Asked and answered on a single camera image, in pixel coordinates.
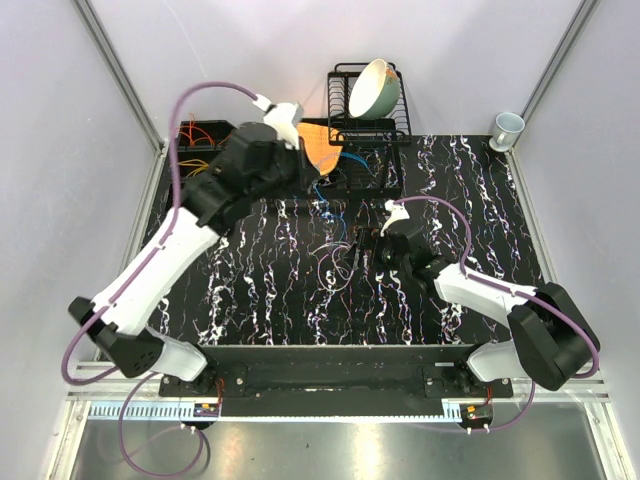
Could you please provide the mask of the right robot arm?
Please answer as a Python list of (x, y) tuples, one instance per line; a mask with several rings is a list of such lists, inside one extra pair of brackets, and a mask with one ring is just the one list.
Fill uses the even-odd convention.
[(399, 233), (361, 228), (355, 263), (366, 256), (376, 271), (394, 272), (424, 293), (492, 319), (511, 339), (473, 347), (454, 371), (454, 384), (476, 396), (490, 382), (527, 377), (557, 391), (573, 378), (599, 369), (600, 342), (569, 293), (548, 282), (518, 285), (481, 274), (429, 249), (414, 246)]

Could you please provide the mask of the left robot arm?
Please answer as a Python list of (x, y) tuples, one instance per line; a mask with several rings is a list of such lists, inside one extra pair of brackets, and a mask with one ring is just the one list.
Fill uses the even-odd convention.
[(196, 396), (215, 386), (216, 372), (194, 344), (151, 329), (159, 301), (208, 248), (229, 236), (254, 203), (319, 176), (304, 151), (300, 129), (278, 122), (244, 123), (200, 174), (179, 181), (176, 205), (125, 270), (93, 298), (68, 307), (91, 341), (127, 378), (170, 375)]

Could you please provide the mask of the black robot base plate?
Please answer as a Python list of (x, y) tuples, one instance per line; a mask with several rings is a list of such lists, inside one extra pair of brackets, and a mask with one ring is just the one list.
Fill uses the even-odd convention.
[(457, 421), (458, 402), (510, 399), (509, 379), (472, 378), (470, 346), (217, 346), (195, 386), (169, 375), (162, 397), (222, 395), (226, 420)]

